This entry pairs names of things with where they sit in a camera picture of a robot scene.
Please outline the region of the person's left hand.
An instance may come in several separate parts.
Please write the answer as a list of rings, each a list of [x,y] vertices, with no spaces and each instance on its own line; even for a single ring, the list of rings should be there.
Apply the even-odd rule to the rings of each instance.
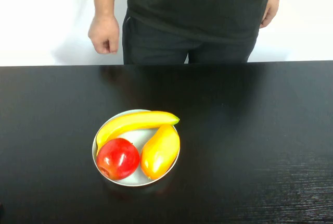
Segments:
[[[260,24],[260,29],[267,27],[276,16],[279,8],[279,0],[268,0],[265,13]]]

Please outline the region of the person's right hand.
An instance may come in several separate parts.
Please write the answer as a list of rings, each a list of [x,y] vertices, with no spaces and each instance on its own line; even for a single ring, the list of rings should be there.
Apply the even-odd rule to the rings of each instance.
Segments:
[[[119,24],[113,15],[95,15],[88,31],[99,54],[115,54],[119,48],[119,34]]]

